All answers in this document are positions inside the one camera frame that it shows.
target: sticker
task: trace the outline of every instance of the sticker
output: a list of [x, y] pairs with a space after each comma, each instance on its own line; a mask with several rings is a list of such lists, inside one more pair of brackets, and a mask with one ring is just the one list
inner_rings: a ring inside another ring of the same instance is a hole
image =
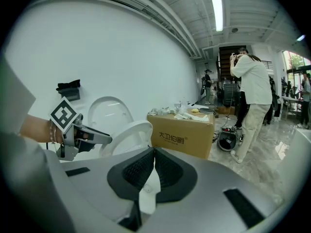
[[74, 110], [68, 99], [63, 97], [59, 105], [51, 112], [50, 118], [52, 122], [65, 133], [78, 115], [79, 114]]

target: fluorescent tube light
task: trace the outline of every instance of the fluorescent tube light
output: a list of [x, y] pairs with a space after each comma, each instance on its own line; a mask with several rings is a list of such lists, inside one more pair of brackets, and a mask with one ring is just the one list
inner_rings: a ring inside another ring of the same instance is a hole
[[216, 21], [216, 31], [223, 30], [223, 3], [222, 0], [212, 0], [215, 21]]
[[306, 37], [306, 36], [303, 34], [302, 36], [300, 36], [300, 37], [297, 39], [297, 41], [301, 41], [301, 40], [303, 40], [305, 37]]

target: marble floor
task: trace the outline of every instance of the marble floor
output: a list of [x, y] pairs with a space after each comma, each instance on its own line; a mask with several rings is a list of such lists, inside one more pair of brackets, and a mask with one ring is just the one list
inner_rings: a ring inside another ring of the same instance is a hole
[[[226, 127], [233, 126], [236, 120], [236, 116], [230, 115]], [[216, 119], [215, 132], [219, 131], [225, 122], [225, 115], [219, 115]], [[234, 161], [229, 152], [219, 149], [217, 141], [212, 144], [208, 159], [232, 169], [252, 182], [280, 206], [284, 201], [284, 190], [277, 166], [289, 150], [295, 130], [296, 122], [273, 121], [270, 125], [262, 126], [253, 151], [247, 153], [241, 164]]]

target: window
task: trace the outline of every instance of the window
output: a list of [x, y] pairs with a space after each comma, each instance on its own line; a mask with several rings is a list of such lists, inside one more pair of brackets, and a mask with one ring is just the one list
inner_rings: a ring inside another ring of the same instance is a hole
[[[293, 68], [301, 67], [301, 66], [307, 66], [311, 65], [311, 61], [298, 55], [293, 52], [284, 51], [283, 52], [284, 61], [286, 65], [287, 70], [292, 70]], [[294, 90], [294, 93], [298, 93], [299, 90], [302, 89], [301, 83], [303, 81], [303, 75], [302, 73], [295, 73], [289, 72], [287, 74], [287, 80], [291, 82], [291, 86]]]

